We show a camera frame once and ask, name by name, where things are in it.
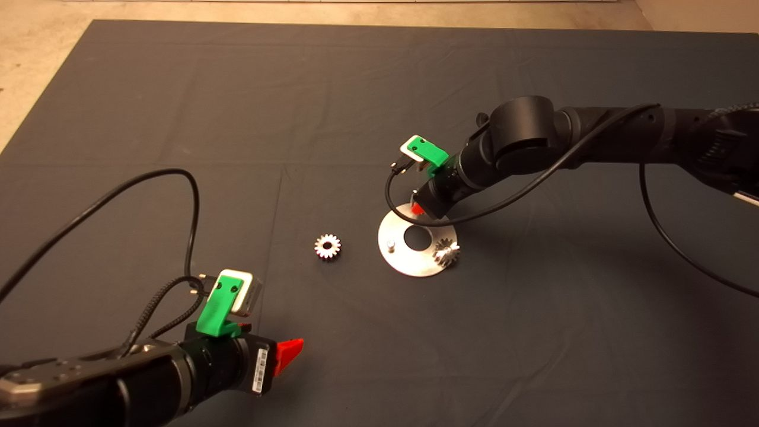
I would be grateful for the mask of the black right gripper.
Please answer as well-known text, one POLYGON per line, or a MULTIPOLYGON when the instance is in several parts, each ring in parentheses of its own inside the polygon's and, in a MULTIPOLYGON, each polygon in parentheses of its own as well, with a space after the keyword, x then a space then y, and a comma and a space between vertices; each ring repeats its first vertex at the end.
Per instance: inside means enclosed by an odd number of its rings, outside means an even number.
POLYGON ((444 162, 432 178, 418 187, 410 213, 442 219, 456 203, 471 196, 472 187, 461 175, 459 167, 459 156, 452 156, 444 162))

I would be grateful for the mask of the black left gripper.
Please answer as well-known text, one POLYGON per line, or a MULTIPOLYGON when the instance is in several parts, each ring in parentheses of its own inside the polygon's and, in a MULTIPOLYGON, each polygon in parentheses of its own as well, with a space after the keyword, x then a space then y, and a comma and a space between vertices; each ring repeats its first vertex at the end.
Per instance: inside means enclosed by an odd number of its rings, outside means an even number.
POLYGON ((222 391, 262 396, 304 348, 304 339, 276 343, 253 335, 250 324, 239 324, 238 337, 211 337, 197 332, 196 325, 190 323, 184 331, 192 398, 210 398, 222 391))

